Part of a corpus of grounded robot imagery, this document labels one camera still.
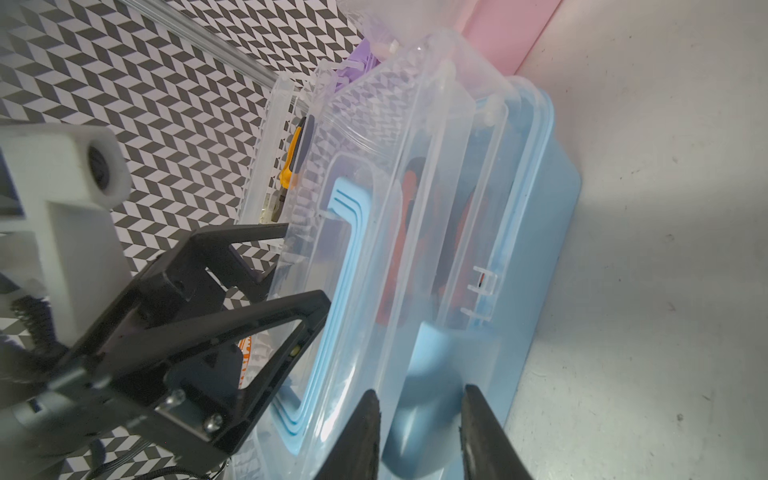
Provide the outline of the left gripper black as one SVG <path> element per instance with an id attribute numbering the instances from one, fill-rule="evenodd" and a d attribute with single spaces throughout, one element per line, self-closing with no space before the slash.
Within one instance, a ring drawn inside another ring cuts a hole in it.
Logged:
<path id="1" fill-rule="evenodd" d="M 282 239 L 287 227 L 203 227 L 158 257 L 140 274 L 142 312 L 216 313 L 125 334 L 103 352 L 70 357 L 35 395 L 2 409 L 2 475 L 31 478 L 119 426 L 172 452 L 194 474 L 237 453 L 332 305 L 321 290 L 265 300 L 274 274 L 253 269 L 235 249 Z M 255 304 L 223 310 L 231 288 Z M 296 325 L 293 332 L 240 388 L 238 342 L 288 323 Z"/>

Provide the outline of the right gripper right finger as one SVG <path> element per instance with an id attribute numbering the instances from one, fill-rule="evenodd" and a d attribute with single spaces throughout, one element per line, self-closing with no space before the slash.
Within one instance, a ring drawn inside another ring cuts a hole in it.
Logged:
<path id="1" fill-rule="evenodd" d="M 467 480 L 533 479 L 476 385 L 464 389 L 460 444 Z"/>

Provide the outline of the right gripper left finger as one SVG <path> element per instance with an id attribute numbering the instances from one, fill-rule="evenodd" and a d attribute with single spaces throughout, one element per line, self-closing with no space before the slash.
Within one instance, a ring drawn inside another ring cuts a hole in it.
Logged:
<path id="1" fill-rule="evenodd" d="M 358 402 L 318 471 L 317 480 L 376 480 L 380 462 L 381 412 L 373 389 Z"/>

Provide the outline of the purple toolbox clear lid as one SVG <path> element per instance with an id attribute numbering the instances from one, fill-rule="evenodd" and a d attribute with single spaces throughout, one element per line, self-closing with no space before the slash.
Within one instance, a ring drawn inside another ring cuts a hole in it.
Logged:
<path id="1" fill-rule="evenodd" d="M 294 131 L 303 117 L 319 109 L 324 96 L 338 91 L 378 65 L 368 41 L 362 41 L 340 62 L 321 61 L 309 74 L 281 73 L 267 100 L 266 117 L 249 167 L 237 220 L 242 224 L 275 223 L 281 215 L 288 189 L 279 175 Z"/>

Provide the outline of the blue toolbox clear lid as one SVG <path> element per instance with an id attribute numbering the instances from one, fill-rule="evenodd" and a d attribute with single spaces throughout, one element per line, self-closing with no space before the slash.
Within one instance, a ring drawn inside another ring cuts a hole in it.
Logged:
<path id="1" fill-rule="evenodd" d="M 439 30 L 330 94 L 310 114 L 283 210 L 273 298 L 321 290 L 325 327 L 245 445 L 235 479 L 311 479 L 362 395 L 381 412 L 383 479 L 460 479 L 460 411 L 476 385 L 499 421 L 511 408 L 581 178 L 557 142 L 547 94 L 505 77 Z M 376 323 L 394 258 L 409 161 L 425 157 L 395 300 Z M 425 210 L 438 235 L 475 188 L 439 307 L 441 247 L 412 261 Z"/>

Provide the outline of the pink toolbox clear lid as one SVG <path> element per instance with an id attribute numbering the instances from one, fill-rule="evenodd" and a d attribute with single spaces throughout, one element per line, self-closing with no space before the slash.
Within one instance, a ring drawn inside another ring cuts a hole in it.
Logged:
<path id="1" fill-rule="evenodd" d="M 519 70 L 560 0 L 350 0 L 338 8 L 378 59 L 442 28 L 460 33 L 503 75 Z"/>

